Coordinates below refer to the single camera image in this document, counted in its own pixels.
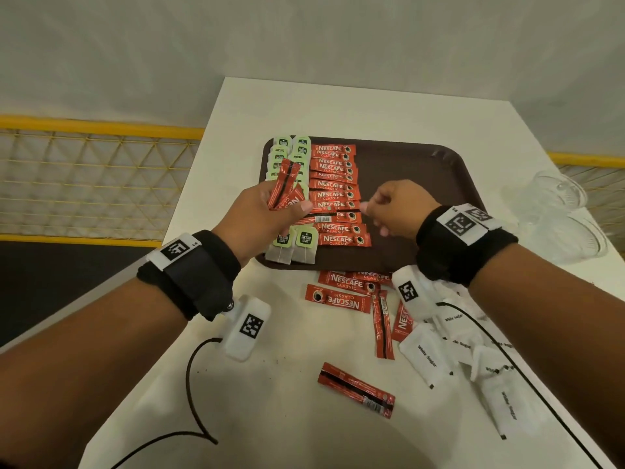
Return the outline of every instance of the person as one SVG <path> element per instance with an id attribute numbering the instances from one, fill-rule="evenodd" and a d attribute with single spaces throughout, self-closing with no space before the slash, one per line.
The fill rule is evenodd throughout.
<path id="1" fill-rule="evenodd" d="M 245 189 L 213 229 L 240 266 L 312 207 L 303 201 L 270 211 L 273 185 Z M 415 240 L 439 206 L 419 185 L 399 180 L 380 186 L 362 210 L 381 235 Z M 613 462 L 625 467 L 625 303 L 515 243 L 481 266 L 469 292 Z M 187 322 L 167 294 L 134 278 L 2 354 L 0 461 L 17 468 L 61 466 Z"/>

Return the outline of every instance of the brown tray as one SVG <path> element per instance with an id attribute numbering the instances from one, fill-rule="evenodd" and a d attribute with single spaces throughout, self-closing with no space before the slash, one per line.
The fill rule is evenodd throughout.
<path id="1" fill-rule="evenodd" d="M 426 188 L 441 204 L 470 203 L 484 209 L 482 199 L 473 185 L 465 162 L 455 151 L 440 145 L 399 143 L 393 141 L 348 140 L 311 136 L 313 144 L 355 144 L 355 165 L 358 168 L 358 186 L 364 201 L 387 180 L 411 179 Z M 273 139 L 262 150 L 259 182 L 265 180 L 267 160 Z M 264 254 L 256 260 L 264 266 L 292 270 L 375 271 L 392 273 L 414 264 L 417 245 L 402 237 L 382 237 L 373 222 L 363 216 L 371 234 L 371 247 L 320 246 L 314 265 L 292 262 L 284 265 L 265 260 Z"/>

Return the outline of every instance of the black cable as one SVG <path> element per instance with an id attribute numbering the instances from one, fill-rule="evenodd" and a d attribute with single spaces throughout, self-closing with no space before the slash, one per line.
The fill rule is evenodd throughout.
<path id="1" fill-rule="evenodd" d="M 469 313 L 467 313 L 464 309 L 460 309 L 457 306 L 454 306 L 450 303 L 445 303 L 444 301 L 440 302 L 440 303 L 436 303 L 436 306 L 449 306 L 449 307 L 453 307 L 454 309 L 457 309 L 458 311 L 460 311 L 462 314 L 464 314 L 466 317 L 468 317 L 471 321 L 473 321 L 473 323 L 481 329 L 481 331 L 486 334 L 486 336 L 488 336 L 488 338 L 493 342 L 493 344 L 495 344 L 497 346 L 497 349 L 499 349 L 501 351 L 502 354 L 504 354 L 504 356 L 510 361 L 510 363 L 513 365 L 513 367 L 519 371 L 520 376 L 523 378 L 523 380 L 525 380 L 527 382 L 527 384 L 530 386 L 530 388 L 534 391 L 535 394 L 538 395 L 538 398 L 541 399 L 541 401 L 545 404 L 545 406 L 551 411 L 551 414 L 558 420 L 558 423 L 560 423 L 562 425 L 562 427 L 566 430 L 566 432 L 569 434 L 569 436 L 571 436 L 571 438 L 573 438 L 573 440 L 577 443 L 577 445 L 582 449 L 582 451 L 586 454 L 586 456 L 588 456 L 588 458 L 590 459 L 590 461 L 592 461 L 592 463 L 598 467 L 598 469 L 603 469 L 603 467 L 601 466 L 601 464 L 599 464 L 598 460 L 594 458 L 594 456 L 592 456 L 592 454 L 590 454 L 590 451 L 588 449 L 586 449 L 586 447 L 584 446 L 584 444 L 579 440 L 579 438 L 571 431 L 571 429 L 567 426 L 567 424 L 564 422 L 564 420 L 562 418 L 560 418 L 560 415 L 556 412 L 556 410 L 553 409 L 553 407 L 549 404 L 549 402 L 543 397 L 543 395 L 538 391 L 538 389 L 534 386 L 534 384 L 529 380 L 529 378 L 527 378 L 527 376 L 521 371 L 521 369 L 519 368 L 519 366 L 516 364 L 516 362 L 514 362 L 514 360 L 512 360 L 512 357 L 510 357 L 510 355 L 507 354 L 506 351 L 504 351 L 503 347 L 501 347 L 501 345 L 495 340 L 495 338 L 493 336 L 491 336 L 491 334 L 484 329 L 484 327 L 475 319 L 473 318 L 473 316 L 470 316 Z"/>
<path id="2" fill-rule="evenodd" d="M 191 380 L 191 364 L 193 363 L 193 359 L 195 358 L 199 350 L 202 347 L 204 347 L 206 344 L 208 344 L 209 342 L 221 342 L 221 341 L 222 341 L 221 337 L 213 337 L 213 338 L 205 340 L 204 342 L 202 342 L 199 346 L 195 348 L 195 350 L 191 354 L 191 357 L 189 357 L 189 362 L 187 363 L 187 371 L 184 377 L 184 384 L 187 390 L 187 402 L 189 403 L 189 408 L 191 409 L 191 414 L 193 415 L 193 419 L 198 424 L 201 433 L 198 433 L 195 431 L 176 431 L 173 433 L 163 434 L 161 436 L 151 439 L 147 443 L 143 443 L 137 449 L 128 453 L 126 456 L 120 459 L 120 461 L 118 461 L 117 464 L 111 467 L 111 469 L 117 469 L 124 462 L 128 461 L 132 456 L 136 455 L 139 451 L 147 448 L 148 446 L 151 446 L 154 443 L 157 443 L 158 441 L 166 440 L 167 438 L 172 438 L 174 436 L 195 436 L 196 438 L 202 438 L 203 440 L 208 440 L 215 445 L 219 444 L 219 441 L 217 441 L 215 438 L 211 436 L 211 434 L 208 432 L 206 427 L 202 424 L 202 421 L 199 419 L 198 412 L 196 411 L 195 405 L 193 404 L 193 397 L 191 396 L 191 381 L 190 380 Z"/>

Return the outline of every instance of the dark floor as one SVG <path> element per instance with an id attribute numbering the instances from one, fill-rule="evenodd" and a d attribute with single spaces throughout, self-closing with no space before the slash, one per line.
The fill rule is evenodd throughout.
<path id="1" fill-rule="evenodd" d="M 148 252 L 145 247 L 0 242 L 0 346 Z"/>

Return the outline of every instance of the hand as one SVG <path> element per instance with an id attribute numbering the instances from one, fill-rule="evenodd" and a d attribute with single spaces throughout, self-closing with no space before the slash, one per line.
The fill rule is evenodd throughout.
<path id="1" fill-rule="evenodd" d="M 241 266 L 262 253 L 280 232 L 288 230 L 289 225 L 313 208 L 310 201 L 302 201 L 286 209 L 270 211 L 267 199 L 275 184 L 275 180 L 266 180 L 244 189 L 213 229 L 213 233 L 230 247 Z"/>
<path id="2" fill-rule="evenodd" d="M 360 203 L 360 210 L 373 218 L 381 236 L 415 240 L 423 221 L 440 205 L 420 185 L 403 179 L 385 182 L 370 201 Z"/>

